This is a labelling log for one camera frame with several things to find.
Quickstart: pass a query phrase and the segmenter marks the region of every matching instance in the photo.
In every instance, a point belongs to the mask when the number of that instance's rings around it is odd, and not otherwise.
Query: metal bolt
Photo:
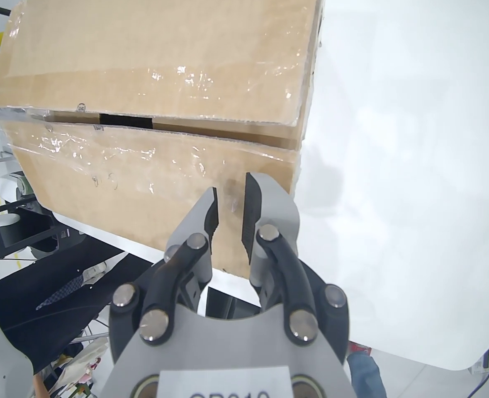
[[[169,246],[169,248],[165,251],[165,254],[163,254],[163,260],[165,261],[165,263],[167,263],[173,257],[173,255],[179,248],[180,245]]]
[[[155,398],[158,394],[159,375],[151,375],[140,382],[133,391],[132,398]]]
[[[191,249],[198,250],[206,244],[206,237],[202,233],[194,233],[187,239],[187,245]]]
[[[326,294],[326,299],[331,307],[341,308],[345,306],[347,298],[345,297],[345,293],[339,286],[335,286],[334,284],[327,284],[324,292]]]
[[[296,383],[292,385],[294,398],[320,398],[318,391],[307,383]]]
[[[146,342],[159,339],[169,326],[169,316],[163,310],[151,310],[145,313],[139,324],[139,335]]]
[[[312,342],[318,336],[318,321],[313,313],[307,310],[296,310],[290,313],[288,325],[294,337],[304,342]]]
[[[123,284],[115,290],[113,294],[113,304],[116,307],[125,307],[132,302],[136,288],[132,284]]]
[[[264,224],[259,228],[259,237],[266,241],[274,241],[279,237],[279,231],[273,224]]]

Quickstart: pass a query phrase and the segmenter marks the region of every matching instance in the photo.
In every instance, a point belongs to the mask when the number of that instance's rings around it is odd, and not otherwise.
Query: jeans
[[[371,356],[357,351],[348,356],[347,362],[357,398],[386,398],[379,367]]]

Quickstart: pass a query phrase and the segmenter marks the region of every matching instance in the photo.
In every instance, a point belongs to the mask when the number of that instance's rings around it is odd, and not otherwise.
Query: gray metal plate
[[[217,320],[176,306],[172,338],[150,347],[138,334],[123,351],[101,398],[129,397],[146,377],[162,370],[289,366],[290,375],[317,381],[328,398],[356,398],[335,353],[320,333],[308,347],[293,345],[283,330],[283,307],[240,320]]]

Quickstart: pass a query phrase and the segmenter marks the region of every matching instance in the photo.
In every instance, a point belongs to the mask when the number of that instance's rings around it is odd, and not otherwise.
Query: cardboard box
[[[0,129],[40,204],[163,250],[216,186],[214,267],[247,277],[245,175],[293,188],[323,3],[22,1],[0,48]]]
[[[232,121],[297,148],[323,1],[24,0],[1,45],[0,107]]]
[[[249,274],[241,243],[246,172],[267,173],[290,192],[299,165],[295,151],[198,135],[33,120],[0,125],[41,205],[159,250],[215,186],[212,262],[241,277]]]

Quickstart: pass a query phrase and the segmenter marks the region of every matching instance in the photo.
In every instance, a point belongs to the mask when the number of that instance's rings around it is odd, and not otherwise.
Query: white label
[[[288,366],[253,369],[164,370],[158,398],[287,398]]]

